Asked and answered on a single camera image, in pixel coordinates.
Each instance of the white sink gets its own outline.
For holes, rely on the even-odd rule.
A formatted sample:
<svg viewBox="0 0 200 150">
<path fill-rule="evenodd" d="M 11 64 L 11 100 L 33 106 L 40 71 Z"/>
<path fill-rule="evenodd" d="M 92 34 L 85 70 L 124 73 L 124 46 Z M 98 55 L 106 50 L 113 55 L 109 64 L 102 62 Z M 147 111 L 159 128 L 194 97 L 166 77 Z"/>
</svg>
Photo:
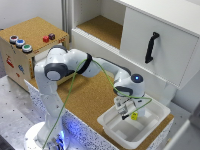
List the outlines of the white sink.
<svg viewBox="0 0 200 150">
<path fill-rule="evenodd" d="M 135 110 L 135 106 L 130 104 L 128 109 Z M 130 117 L 122 120 L 115 106 L 97 120 L 103 126 L 105 133 L 122 147 L 136 149 L 169 113 L 169 108 L 153 99 L 146 106 L 145 116 L 139 117 L 136 121 Z"/>
</svg>

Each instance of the black handle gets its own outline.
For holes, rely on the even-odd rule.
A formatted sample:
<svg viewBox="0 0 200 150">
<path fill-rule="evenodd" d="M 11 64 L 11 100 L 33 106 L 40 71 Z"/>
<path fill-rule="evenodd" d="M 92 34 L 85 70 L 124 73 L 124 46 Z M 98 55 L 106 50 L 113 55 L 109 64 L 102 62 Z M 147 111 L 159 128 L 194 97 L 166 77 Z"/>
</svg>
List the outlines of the black handle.
<svg viewBox="0 0 200 150">
<path fill-rule="evenodd" d="M 157 39 L 160 35 L 156 32 L 153 32 L 153 36 L 151 37 L 145 57 L 145 63 L 148 64 L 153 60 L 153 57 L 151 57 L 151 53 L 153 50 L 154 40 Z"/>
</svg>

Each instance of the brown box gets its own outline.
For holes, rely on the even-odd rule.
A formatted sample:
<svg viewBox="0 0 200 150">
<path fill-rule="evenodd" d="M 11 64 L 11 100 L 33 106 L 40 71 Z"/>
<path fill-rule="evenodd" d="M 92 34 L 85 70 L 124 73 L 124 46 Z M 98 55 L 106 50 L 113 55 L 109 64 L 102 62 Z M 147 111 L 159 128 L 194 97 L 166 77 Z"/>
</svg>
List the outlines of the brown box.
<svg viewBox="0 0 200 150">
<path fill-rule="evenodd" d="M 48 43 L 43 42 L 43 37 L 50 33 L 55 34 L 55 39 L 49 40 Z M 26 54 L 22 49 L 16 48 L 16 45 L 10 44 L 9 39 L 12 35 L 25 40 L 26 44 L 32 46 L 33 51 Z M 63 43 L 69 49 L 69 35 L 39 17 L 0 31 L 0 50 L 6 74 L 28 91 L 24 79 L 29 81 L 34 78 L 34 57 L 59 43 Z"/>
</svg>

